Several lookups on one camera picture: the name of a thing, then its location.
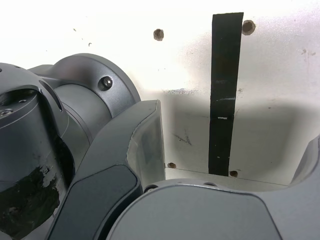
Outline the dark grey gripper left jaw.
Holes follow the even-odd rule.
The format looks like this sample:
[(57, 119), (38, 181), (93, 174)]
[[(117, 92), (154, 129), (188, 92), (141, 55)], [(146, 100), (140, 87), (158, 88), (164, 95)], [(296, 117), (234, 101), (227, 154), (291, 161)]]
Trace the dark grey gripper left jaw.
[(165, 178), (161, 103), (140, 101), (96, 135), (47, 238), (106, 239), (117, 218), (144, 189)]

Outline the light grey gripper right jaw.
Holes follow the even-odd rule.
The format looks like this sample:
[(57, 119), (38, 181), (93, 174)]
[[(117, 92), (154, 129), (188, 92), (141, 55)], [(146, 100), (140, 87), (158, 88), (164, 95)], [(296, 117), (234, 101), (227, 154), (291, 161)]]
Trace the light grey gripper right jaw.
[(194, 179), (160, 182), (131, 203), (109, 240), (317, 240), (320, 140), (312, 140), (294, 180), (273, 191), (239, 191)]

